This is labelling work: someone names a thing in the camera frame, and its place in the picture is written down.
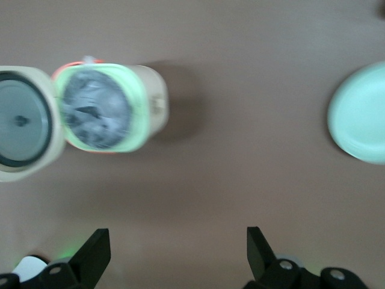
green light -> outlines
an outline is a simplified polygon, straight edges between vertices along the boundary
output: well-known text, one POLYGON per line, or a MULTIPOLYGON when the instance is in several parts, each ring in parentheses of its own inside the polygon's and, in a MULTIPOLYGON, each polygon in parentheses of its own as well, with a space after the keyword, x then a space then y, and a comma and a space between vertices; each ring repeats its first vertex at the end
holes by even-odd
POLYGON ((74 256, 74 254, 78 251, 78 246, 68 247, 67 249, 63 250, 61 253, 59 253, 56 257, 56 259, 63 259, 74 256))

screw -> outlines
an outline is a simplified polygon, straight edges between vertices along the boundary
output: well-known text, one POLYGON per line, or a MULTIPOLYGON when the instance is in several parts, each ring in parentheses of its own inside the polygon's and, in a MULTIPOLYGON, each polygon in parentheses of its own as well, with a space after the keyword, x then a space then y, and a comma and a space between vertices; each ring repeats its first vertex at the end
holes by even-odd
POLYGON ((281 265, 282 268, 284 268, 285 270, 291 270, 293 269, 293 265, 289 262, 289 261, 281 261, 281 263, 279 263, 281 265))
POLYGON ((54 274, 59 273, 60 271, 61 271, 61 267, 57 266, 57 267, 50 269, 49 274, 54 275, 54 274))
POLYGON ((345 280, 345 275, 340 270, 333 269, 332 271, 330 271, 330 274, 333 278, 336 278, 338 280, 345 280))

mint green plate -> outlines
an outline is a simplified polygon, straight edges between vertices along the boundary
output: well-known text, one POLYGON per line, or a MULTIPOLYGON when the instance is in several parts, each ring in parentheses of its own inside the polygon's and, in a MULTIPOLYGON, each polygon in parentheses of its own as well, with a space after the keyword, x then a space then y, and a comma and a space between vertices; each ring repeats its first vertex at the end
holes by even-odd
POLYGON ((359 70, 338 88, 330 102, 328 127, 348 154, 385 164, 385 62, 359 70))

